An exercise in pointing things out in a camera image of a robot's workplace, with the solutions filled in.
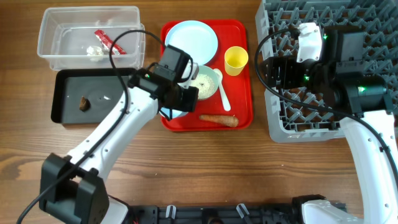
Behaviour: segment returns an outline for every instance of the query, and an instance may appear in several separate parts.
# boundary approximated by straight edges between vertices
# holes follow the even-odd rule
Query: red tray
[[[162,28],[161,39],[165,41],[169,30],[182,21],[172,21],[166,23]],[[181,118],[167,121],[162,118],[163,125],[171,131],[209,131],[243,129],[248,127],[253,121],[253,102],[251,96],[251,84],[249,65],[236,77],[232,77],[225,72],[224,54],[232,46],[240,46],[248,50],[246,40],[246,29],[243,24],[234,19],[228,20],[206,20],[201,21],[209,25],[216,33],[218,38],[218,49],[213,59],[206,64],[210,68],[218,68],[223,72],[223,86],[225,93],[231,104],[231,111],[225,111],[221,102],[220,91],[207,100],[198,101],[194,112]],[[230,115],[239,119],[238,127],[230,128],[216,123],[199,120],[201,114]]]

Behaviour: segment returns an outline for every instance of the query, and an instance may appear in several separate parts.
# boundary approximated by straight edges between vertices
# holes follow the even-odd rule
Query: red candy wrapper
[[[94,32],[94,34],[97,36],[99,41],[101,41],[101,44],[102,44],[104,50],[109,51],[109,49],[112,46],[113,41],[108,37],[108,35],[106,35],[103,30],[97,30]],[[112,54],[121,55],[121,54],[127,54],[127,53],[118,44],[115,44],[112,49]]]

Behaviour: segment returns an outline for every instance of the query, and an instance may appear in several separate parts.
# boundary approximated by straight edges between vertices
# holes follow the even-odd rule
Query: yellow cup
[[[224,55],[225,71],[228,75],[239,75],[248,63],[249,55],[242,47],[230,47]]]

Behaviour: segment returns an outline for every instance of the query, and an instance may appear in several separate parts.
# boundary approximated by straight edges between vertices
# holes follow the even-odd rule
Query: wood surface
[[[5,0],[0,3],[0,223],[16,218],[39,192],[43,160],[65,155],[95,125],[64,127],[50,119],[56,72],[37,56],[48,7],[135,5],[141,21],[160,35],[172,20],[238,19],[248,35],[254,121],[240,131],[173,133],[157,116],[138,133],[106,183],[108,193],[131,205],[257,205],[322,194],[347,203],[362,217],[353,158],[345,139],[277,144],[269,137],[264,87],[253,69],[254,16],[260,0]],[[147,38],[145,64],[159,59]],[[35,207],[25,223],[58,223]]]

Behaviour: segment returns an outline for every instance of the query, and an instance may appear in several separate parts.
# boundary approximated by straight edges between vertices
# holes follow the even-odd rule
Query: gray crate
[[[262,0],[256,14],[257,39],[260,42],[269,33],[297,27],[303,22],[316,22],[321,27],[353,25],[364,31],[365,71],[367,75],[379,75],[389,85],[398,115],[398,8],[396,0]],[[289,34],[277,35],[262,47],[264,59],[274,56],[297,54],[297,42],[290,41]],[[305,87],[279,90],[285,96],[301,100]],[[331,113],[298,108],[265,92],[267,117],[271,138],[276,142],[325,141],[343,137],[338,121]],[[305,103],[324,104],[321,95],[307,93]]]

